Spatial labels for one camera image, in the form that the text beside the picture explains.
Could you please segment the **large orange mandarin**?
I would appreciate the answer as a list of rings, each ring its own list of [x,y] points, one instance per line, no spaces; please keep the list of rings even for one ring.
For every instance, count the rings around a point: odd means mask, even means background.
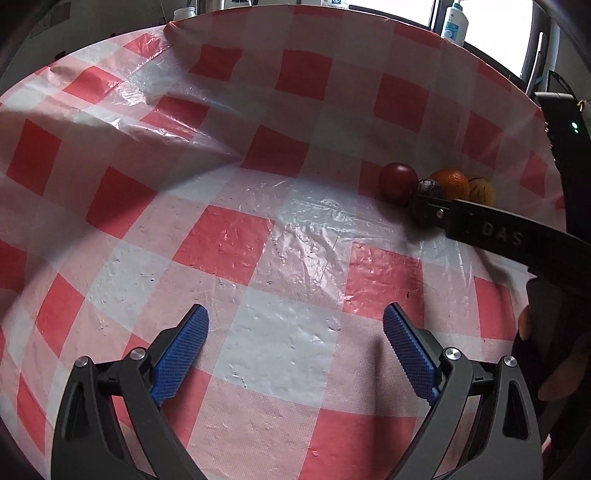
[[[431,174],[447,200],[467,200],[469,198],[470,186],[468,178],[457,169],[441,169]]]

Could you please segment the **dark red round tomato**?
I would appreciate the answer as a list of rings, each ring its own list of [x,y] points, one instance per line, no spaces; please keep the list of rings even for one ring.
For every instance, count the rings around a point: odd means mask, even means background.
[[[405,163],[391,162],[381,169],[379,193],[385,201],[404,205],[411,199],[418,182],[418,174],[413,167]]]

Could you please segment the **yellow striped pepino melon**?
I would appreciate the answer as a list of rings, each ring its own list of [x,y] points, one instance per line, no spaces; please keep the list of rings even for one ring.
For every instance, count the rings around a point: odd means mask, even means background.
[[[484,177],[472,178],[468,182],[468,200],[473,203],[493,207],[496,202],[496,192],[490,180]]]

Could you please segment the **red white checkered tablecloth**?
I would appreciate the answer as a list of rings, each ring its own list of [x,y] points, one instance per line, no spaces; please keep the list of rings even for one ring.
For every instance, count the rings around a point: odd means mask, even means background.
[[[1,98],[1,417],[42,476],[75,360],[209,315],[164,414],[211,479],[382,479],[426,413],[382,327],[400,303],[507,354],[526,270],[415,230],[381,168],[455,168],[564,224],[539,109],[425,30],[304,6],[127,33]]]

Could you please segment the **white detergent bottle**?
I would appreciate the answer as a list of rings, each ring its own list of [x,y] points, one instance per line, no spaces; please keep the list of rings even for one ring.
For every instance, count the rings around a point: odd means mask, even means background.
[[[452,2],[447,8],[441,37],[456,45],[463,46],[469,21],[464,13],[461,0]]]

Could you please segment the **white jar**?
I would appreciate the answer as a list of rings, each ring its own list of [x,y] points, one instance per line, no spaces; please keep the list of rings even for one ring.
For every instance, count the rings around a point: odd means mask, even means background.
[[[173,11],[172,20],[174,22],[193,18],[197,15],[197,10],[193,6],[178,8]]]

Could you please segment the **dark water chestnut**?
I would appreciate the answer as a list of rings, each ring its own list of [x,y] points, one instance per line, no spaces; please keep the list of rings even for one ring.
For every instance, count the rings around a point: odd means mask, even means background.
[[[430,198],[443,198],[444,194],[439,182],[432,178],[426,178],[419,181],[416,194]]]

